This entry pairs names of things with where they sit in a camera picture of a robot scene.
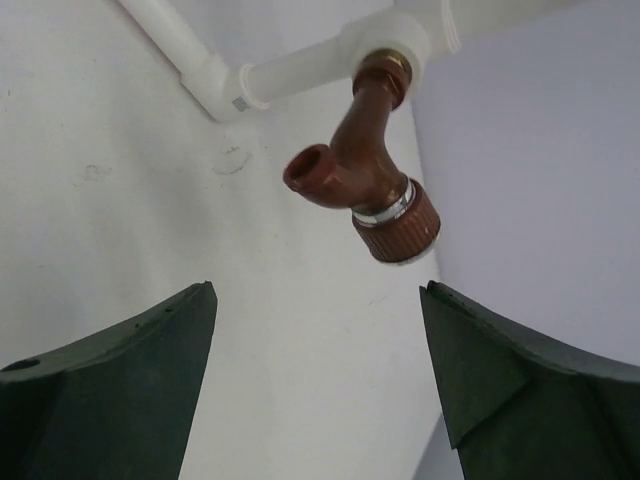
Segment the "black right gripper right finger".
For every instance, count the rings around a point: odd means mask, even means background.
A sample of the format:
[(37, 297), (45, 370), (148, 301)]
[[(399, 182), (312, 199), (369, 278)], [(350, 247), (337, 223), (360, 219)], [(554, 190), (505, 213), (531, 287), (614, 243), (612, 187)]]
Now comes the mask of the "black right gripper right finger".
[(432, 281), (420, 290), (450, 446), (467, 479), (636, 479), (639, 368)]

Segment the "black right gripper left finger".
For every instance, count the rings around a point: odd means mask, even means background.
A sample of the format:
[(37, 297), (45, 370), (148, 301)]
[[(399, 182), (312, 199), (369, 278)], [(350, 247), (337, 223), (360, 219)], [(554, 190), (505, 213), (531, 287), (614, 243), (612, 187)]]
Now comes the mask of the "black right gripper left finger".
[(217, 306), (211, 283), (194, 284), (2, 368), (2, 478), (178, 478)]

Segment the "brown water faucet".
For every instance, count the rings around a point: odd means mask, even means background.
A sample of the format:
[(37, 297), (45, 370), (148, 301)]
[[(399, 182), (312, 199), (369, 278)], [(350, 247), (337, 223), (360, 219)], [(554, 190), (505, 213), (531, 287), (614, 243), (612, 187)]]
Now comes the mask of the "brown water faucet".
[(306, 200), (348, 209), (352, 225), (374, 259), (410, 262), (433, 246), (440, 217), (419, 182), (394, 163), (386, 127), (412, 82), (409, 61), (395, 50), (378, 50), (358, 65), (353, 100), (329, 144), (302, 150), (283, 181)]

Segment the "white PVC pipe frame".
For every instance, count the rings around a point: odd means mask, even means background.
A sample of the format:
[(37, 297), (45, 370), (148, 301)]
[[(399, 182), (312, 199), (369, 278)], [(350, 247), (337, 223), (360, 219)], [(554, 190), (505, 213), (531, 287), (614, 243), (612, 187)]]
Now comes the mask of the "white PVC pipe frame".
[(137, 22), (179, 72), (181, 83), (218, 122), (265, 110), (283, 97), (355, 76), (376, 54), (394, 57), (421, 83), (428, 61), (457, 53), (481, 36), (573, 7), (571, 1), (414, 1), (347, 23), (325, 41), (257, 66), (232, 68), (198, 39), (168, 1), (124, 1)]

